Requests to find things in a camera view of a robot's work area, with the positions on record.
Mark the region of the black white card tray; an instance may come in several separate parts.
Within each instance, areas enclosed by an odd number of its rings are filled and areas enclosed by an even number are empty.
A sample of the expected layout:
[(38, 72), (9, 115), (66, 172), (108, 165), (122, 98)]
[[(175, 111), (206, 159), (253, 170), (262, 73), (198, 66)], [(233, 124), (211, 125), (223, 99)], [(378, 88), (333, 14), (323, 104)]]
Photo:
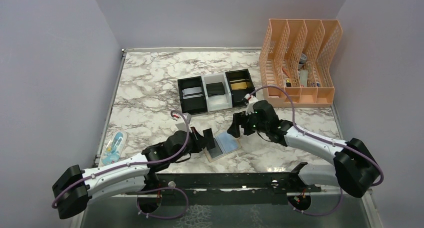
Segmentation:
[(247, 69), (177, 80), (183, 113), (191, 115), (245, 106), (245, 95), (253, 92)]

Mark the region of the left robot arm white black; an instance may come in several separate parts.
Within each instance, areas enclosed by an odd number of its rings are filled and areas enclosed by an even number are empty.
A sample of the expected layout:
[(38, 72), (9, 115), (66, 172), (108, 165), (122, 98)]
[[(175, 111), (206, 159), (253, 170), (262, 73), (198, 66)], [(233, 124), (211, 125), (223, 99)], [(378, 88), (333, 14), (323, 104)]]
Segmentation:
[(70, 166), (52, 186), (54, 200), (51, 207), (64, 220), (103, 198), (141, 190), (152, 193), (159, 186), (154, 177), (157, 172), (172, 163), (182, 162), (183, 156), (199, 153), (214, 142), (211, 129), (200, 134), (191, 127), (189, 132), (178, 130), (164, 142), (151, 145), (122, 161), (89, 169)]

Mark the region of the orange plastic desk organizer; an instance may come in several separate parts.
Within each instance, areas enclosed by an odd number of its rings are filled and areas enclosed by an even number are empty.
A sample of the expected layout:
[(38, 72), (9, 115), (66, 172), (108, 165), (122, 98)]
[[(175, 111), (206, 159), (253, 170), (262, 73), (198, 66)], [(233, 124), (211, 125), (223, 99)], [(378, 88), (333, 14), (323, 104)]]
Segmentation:
[(330, 107), (330, 66), (342, 34), (338, 20), (270, 19), (259, 56), (264, 99), (277, 108)]

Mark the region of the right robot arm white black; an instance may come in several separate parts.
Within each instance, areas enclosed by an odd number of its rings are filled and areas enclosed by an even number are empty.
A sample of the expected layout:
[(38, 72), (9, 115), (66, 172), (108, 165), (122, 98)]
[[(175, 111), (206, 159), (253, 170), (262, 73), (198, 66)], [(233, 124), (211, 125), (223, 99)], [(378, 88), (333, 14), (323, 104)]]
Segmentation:
[(247, 111), (233, 114), (227, 132), (240, 137), (264, 133), (271, 142), (298, 148), (320, 157), (334, 167), (335, 185), (349, 195), (360, 198), (383, 173), (360, 139), (334, 140), (310, 132), (293, 121), (278, 117), (272, 105), (262, 100), (249, 104)]

